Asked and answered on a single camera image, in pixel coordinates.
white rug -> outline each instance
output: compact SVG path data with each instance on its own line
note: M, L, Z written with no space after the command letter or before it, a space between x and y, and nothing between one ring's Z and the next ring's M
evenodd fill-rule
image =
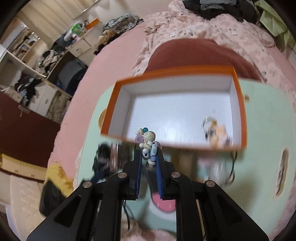
M39 212L41 188L38 182L10 176L12 218L21 241L44 220Z

yellow cloth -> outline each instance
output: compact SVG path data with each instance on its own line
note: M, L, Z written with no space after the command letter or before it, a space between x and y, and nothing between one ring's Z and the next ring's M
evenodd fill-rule
M74 191L73 179L66 177L65 172L59 163L47 168L45 183L49 179L59 190L61 190L65 197L68 197Z
M115 36L115 32L113 30L108 29L104 32L104 35L99 37L99 41L97 46L99 47L101 44L107 45L110 38Z

pink bed sheet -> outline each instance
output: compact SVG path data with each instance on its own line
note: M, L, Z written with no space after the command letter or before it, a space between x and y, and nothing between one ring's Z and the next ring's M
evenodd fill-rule
M84 143L92 114L101 94L130 75L145 36L145 23L107 45L92 61L65 114L48 166L61 164L67 177L75 176L75 159Z
M277 47L267 48L267 51L276 61L277 67L281 69L286 79L292 84L294 90L296 90L296 70L293 65Z

blue bead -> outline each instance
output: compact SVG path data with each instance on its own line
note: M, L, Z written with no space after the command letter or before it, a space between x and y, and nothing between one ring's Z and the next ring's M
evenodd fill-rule
M152 147L151 147L151 150L150 150L150 155L155 156L156 153L157 153L157 145L153 144Z
M156 161L156 156L150 156L151 161Z

curtain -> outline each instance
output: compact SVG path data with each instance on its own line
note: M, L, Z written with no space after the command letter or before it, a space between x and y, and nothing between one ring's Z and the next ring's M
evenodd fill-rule
M31 0L17 17L50 47L95 0Z

